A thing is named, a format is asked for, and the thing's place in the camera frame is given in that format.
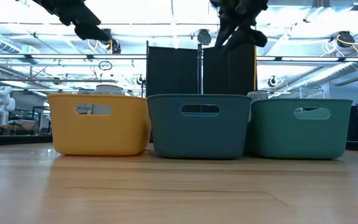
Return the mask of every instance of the black partition panel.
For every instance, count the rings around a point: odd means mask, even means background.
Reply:
[[[221,48],[209,48],[203,55],[203,93],[246,95],[254,90],[253,45],[242,45],[227,54]]]
[[[149,47],[146,96],[198,93],[197,50]]]
[[[349,118],[349,129],[347,130],[348,141],[358,141],[358,108],[352,106]]]

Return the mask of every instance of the white robot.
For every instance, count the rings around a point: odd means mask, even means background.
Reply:
[[[0,86],[0,124],[5,125],[8,122],[9,112],[15,110],[15,99],[11,98],[12,87]]]

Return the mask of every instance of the yellow plastic bin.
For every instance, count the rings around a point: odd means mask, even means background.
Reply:
[[[134,96],[48,95],[55,150],[66,155],[133,156],[149,143],[147,100]],[[81,104],[108,105],[107,115],[77,114]]]

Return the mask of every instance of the blue plastic bin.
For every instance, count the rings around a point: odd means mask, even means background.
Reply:
[[[351,106],[351,100],[257,100],[247,152],[272,159],[337,159],[345,152]]]
[[[251,98],[162,94],[148,98],[154,149],[176,159],[238,159],[244,152]],[[218,113],[186,113],[185,105],[216,105]]]

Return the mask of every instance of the desk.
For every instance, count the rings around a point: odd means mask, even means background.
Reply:
[[[60,156],[0,146],[0,223],[358,223],[358,152],[340,161]]]
[[[5,130],[23,130],[23,131],[36,131],[39,128],[36,126],[17,126],[17,125],[0,125],[0,129]]]

